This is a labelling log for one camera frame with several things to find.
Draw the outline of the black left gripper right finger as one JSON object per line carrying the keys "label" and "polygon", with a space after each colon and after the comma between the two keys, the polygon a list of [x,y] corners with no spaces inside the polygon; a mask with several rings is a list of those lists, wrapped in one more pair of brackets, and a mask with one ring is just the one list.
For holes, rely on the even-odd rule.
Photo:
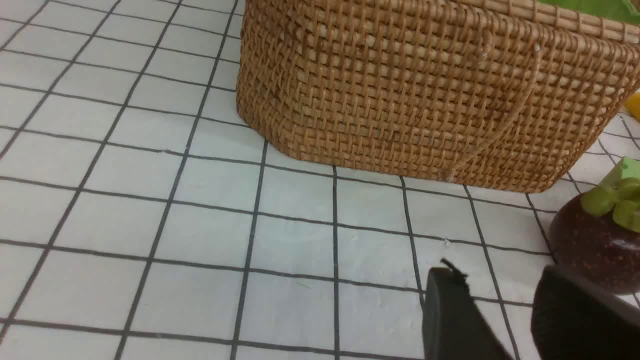
{"label": "black left gripper right finger", "polygon": [[637,360],[640,312],[559,266],[544,267],[530,330],[542,360]]}

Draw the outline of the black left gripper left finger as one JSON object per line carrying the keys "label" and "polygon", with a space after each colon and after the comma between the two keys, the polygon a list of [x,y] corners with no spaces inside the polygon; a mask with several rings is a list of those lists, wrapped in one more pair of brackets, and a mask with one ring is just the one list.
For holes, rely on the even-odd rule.
{"label": "black left gripper left finger", "polygon": [[422,306],[426,360],[510,360],[475,304],[467,274],[446,259],[427,273]]}

